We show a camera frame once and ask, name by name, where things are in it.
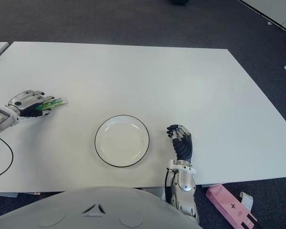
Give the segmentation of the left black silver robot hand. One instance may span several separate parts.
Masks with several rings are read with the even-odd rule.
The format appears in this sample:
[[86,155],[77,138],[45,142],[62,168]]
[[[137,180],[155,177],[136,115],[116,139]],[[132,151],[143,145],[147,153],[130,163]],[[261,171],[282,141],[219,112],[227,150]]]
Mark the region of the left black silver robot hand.
[[26,90],[11,98],[7,107],[20,117],[39,117],[48,115],[50,109],[42,111],[37,110],[37,107],[52,99],[54,99],[53,96],[45,96],[42,91]]

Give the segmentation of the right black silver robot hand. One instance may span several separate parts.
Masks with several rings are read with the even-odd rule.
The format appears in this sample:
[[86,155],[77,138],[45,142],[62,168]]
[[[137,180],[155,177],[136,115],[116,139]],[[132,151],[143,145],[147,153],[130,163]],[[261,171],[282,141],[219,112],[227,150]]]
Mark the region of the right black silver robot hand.
[[166,133],[172,140],[177,159],[190,163],[193,153],[191,133],[183,125],[171,125],[167,127]]

